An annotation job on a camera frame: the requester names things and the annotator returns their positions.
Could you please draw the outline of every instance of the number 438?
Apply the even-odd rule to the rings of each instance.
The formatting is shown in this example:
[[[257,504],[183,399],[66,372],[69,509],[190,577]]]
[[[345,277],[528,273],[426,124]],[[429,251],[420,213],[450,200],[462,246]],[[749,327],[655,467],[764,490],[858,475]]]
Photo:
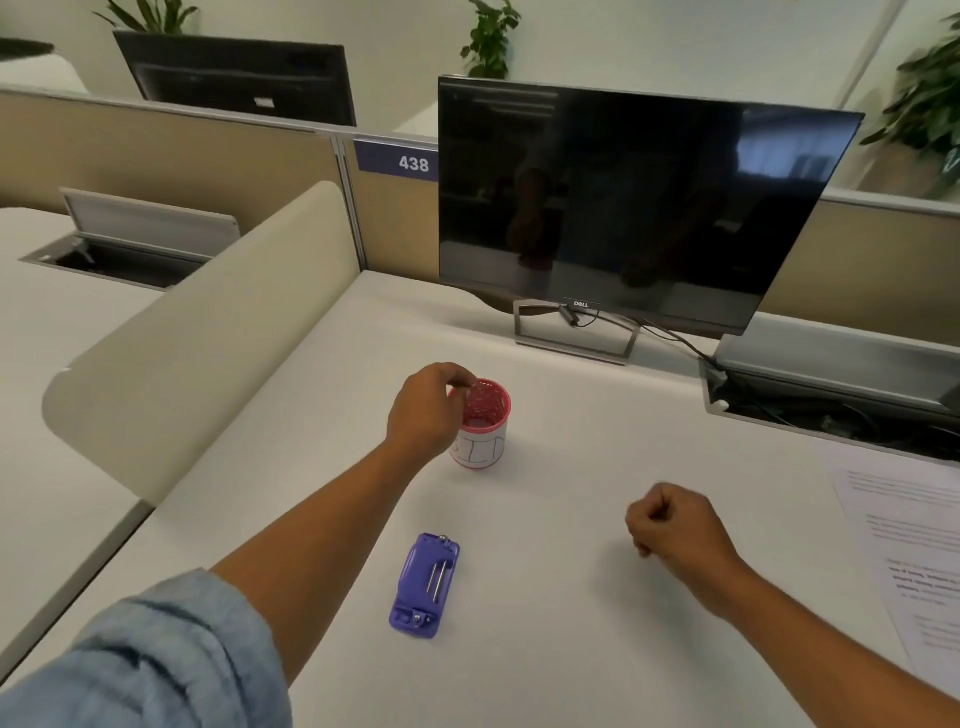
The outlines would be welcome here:
[[[411,172],[429,172],[430,160],[417,159],[416,157],[401,157],[400,166],[409,169]]]

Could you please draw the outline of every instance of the light blue shirt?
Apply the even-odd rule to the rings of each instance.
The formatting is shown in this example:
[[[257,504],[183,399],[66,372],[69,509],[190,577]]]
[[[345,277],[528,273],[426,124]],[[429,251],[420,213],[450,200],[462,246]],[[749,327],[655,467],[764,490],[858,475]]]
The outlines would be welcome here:
[[[0,693],[4,728],[292,725],[270,627],[204,570],[109,607],[66,654]]]

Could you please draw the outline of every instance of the purple stapler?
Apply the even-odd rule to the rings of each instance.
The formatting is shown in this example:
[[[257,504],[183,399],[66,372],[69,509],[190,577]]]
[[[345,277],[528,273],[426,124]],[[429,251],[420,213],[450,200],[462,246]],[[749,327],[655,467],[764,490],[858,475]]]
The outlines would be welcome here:
[[[446,536],[420,534],[396,588],[390,613],[394,629],[427,640],[437,634],[459,557],[460,545]]]

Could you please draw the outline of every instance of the paper document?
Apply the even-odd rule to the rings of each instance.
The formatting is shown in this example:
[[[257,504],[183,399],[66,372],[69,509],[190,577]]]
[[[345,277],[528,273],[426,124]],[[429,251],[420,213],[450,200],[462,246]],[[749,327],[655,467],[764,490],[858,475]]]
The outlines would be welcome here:
[[[820,447],[914,670],[960,698],[960,469],[838,443]]]

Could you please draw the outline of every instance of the monitor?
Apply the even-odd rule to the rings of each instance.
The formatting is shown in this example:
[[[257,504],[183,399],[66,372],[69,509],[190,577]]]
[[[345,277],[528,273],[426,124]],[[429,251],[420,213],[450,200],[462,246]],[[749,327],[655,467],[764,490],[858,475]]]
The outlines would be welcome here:
[[[148,101],[356,126],[342,45],[114,35]]]
[[[444,282],[712,336],[750,323],[863,119],[462,77],[439,94]]]

